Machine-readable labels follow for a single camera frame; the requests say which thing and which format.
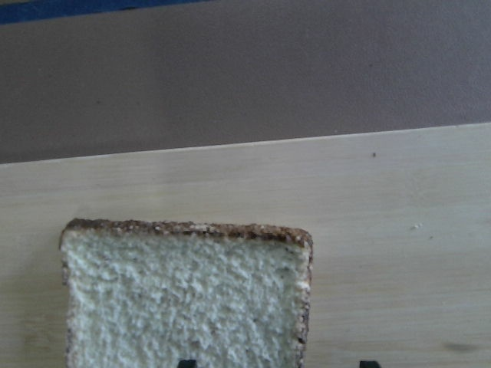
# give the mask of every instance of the gray surface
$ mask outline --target gray surface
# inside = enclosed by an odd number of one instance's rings
[[[0,26],[0,162],[489,121],[490,19],[223,0]]]

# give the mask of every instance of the wood grain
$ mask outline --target wood grain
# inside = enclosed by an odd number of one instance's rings
[[[73,217],[315,241],[307,367],[491,366],[491,124],[0,165],[0,366],[63,367]]]

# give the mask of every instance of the bread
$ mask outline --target bread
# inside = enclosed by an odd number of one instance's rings
[[[301,229],[75,219],[60,248],[68,368],[304,366]]]

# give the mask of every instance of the wooden board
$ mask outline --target wooden board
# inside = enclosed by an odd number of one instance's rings
[[[63,367],[73,217],[315,240],[307,368],[491,366],[491,124],[0,166],[0,366]]]

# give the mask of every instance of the brown crust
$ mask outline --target brown crust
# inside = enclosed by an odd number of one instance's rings
[[[195,222],[145,222],[136,220],[111,221],[105,219],[89,220],[83,218],[74,218],[65,227],[61,233],[60,247],[63,241],[63,234],[66,231],[80,230],[105,230],[115,235],[123,234],[155,234],[155,235],[201,235],[205,237],[219,238],[244,238],[244,239],[262,239],[297,244],[309,251],[308,260],[308,285],[312,279],[312,260],[313,260],[313,242],[311,235],[300,228],[287,228],[284,226],[274,225],[231,225],[231,224],[198,224]],[[68,265],[63,263],[63,284],[68,284],[69,270]],[[302,346],[296,357],[298,368],[305,366],[305,348],[308,335],[308,318],[310,314],[310,290],[305,300],[302,313],[302,327],[298,331],[298,342]],[[67,352],[71,345],[71,331],[68,331]]]

